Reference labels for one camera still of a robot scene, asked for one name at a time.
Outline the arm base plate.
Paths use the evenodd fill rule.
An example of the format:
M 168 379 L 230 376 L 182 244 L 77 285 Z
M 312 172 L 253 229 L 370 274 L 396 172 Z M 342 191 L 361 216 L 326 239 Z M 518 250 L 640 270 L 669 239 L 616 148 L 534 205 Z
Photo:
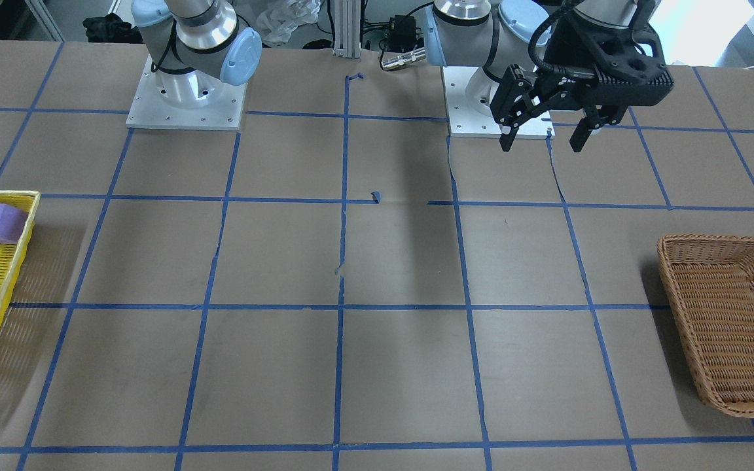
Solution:
M 147 57 L 126 126 L 141 130 L 240 131 L 247 86 L 224 84 L 199 71 L 152 71 Z
M 500 138 L 501 126 L 490 110 L 499 84 L 480 67 L 443 67 L 442 81 L 452 137 Z

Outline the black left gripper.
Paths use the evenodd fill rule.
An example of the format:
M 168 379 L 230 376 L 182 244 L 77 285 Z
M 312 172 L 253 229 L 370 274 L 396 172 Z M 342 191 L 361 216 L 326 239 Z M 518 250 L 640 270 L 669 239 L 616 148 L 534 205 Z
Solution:
M 529 78 L 515 65 L 505 70 L 499 89 L 490 102 L 492 116 L 500 125 L 499 146 L 510 152 L 521 125 L 547 111 L 582 111 L 569 146 L 583 151 L 589 139 L 604 126 L 619 124 L 632 95 L 628 83 L 612 77 L 598 63 L 573 67 L 571 77 L 536 72 Z

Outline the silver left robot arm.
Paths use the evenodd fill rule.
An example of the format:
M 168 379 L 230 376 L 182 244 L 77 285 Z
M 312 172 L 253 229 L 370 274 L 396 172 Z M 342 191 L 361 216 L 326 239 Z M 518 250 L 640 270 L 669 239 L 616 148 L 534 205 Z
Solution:
M 425 8 L 428 62 L 474 67 L 476 101 L 511 149 L 548 111 L 581 111 L 569 138 L 615 126 L 629 107 L 662 98 L 662 50 L 649 26 L 656 1 L 436 1 Z

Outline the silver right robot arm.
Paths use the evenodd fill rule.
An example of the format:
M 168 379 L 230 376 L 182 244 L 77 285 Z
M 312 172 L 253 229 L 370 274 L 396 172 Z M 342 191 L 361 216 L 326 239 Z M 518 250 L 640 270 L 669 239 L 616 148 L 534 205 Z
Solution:
M 505 95 L 506 71 L 531 84 L 539 70 L 535 53 L 550 42 L 550 18 L 533 1 L 437 1 L 422 7 L 423 45 L 379 66 L 396 72 L 425 61 L 442 69 L 450 131 L 460 137 L 553 136 L 548 111 L 521 130 L 497 115 L 494 98 Z M 246 86 L 260 63 L 262 38 L 230 1 L 135 1 L 134 24 L 149 61 L 141 75 L 126 125 L 149 130 L 239 130 Z

